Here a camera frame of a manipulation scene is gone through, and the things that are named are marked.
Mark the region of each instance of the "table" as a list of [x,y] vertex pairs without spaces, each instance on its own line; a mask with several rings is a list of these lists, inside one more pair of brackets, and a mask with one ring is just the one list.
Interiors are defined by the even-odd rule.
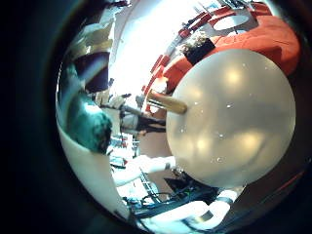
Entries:
[[215,30],[224,30],[233,27],[236,34],[238,34],[236,30],[236,26],[243,24],[244,22],[248,21],[248,17],[246,16],[230,16],[223,18],[215,23],[214,29]]

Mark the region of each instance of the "wooden stick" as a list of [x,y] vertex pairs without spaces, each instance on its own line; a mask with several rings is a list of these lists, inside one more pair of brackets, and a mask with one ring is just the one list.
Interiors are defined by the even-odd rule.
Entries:
[[184,114],[187,110],[187,105],[183,101],[174,97],[162,95],[154,90],[149,91],[146,99],[150,105],[167,109],[167,111],[171,111],[176,114]]

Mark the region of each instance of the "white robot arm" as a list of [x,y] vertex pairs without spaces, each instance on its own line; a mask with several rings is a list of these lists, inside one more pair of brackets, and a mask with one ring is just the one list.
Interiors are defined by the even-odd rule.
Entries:
[[190,227],[209,230],[221,224],[231,205],[241,195],[245,186],[223,189],[209,205],[203,201],[193,201],[170,211],[145,218],[142,222],[151,230],[159,227],[164,233],[189,233]]
[[174,156],[150,158],[146,155],[140,155],[126,165],[126,169],[113,173],[113,179],[116,186],[122,186],[136,178],[139,178],[142,173],[150,174],[173,169],[176,166]]

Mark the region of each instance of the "white surface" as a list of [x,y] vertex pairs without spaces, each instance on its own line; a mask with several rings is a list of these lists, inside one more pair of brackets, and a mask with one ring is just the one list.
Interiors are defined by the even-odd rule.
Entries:
[[223,18],[215,23],[214,29],[215,30],[224,30],[228,28],[232,28],[238,25],[243,24],[244,22],[248,21],[248,17],[246,16],[230,16]]
[[216,187],[251,183],[284,156],[293,136],[292,88],[271,60],[227,50],[189,70],[173,94],[188,106],[167,114],[167,138],[176,164]]
[[73,141],[58,125],[60,142],[67,160],[89,193],[112,214],[115,211],[127,219],[129,210],[122,203],[111,176],[109,157],[93,153]]

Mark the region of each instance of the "white balloon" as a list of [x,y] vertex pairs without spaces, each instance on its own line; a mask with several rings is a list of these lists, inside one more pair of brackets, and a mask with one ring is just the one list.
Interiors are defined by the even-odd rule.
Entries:
[[168,112],[167,137],[176,164],[209,186],[251,183],[272,170],[293,136],[295,103],[281,69],[265,56],[228,50],[190,69]]

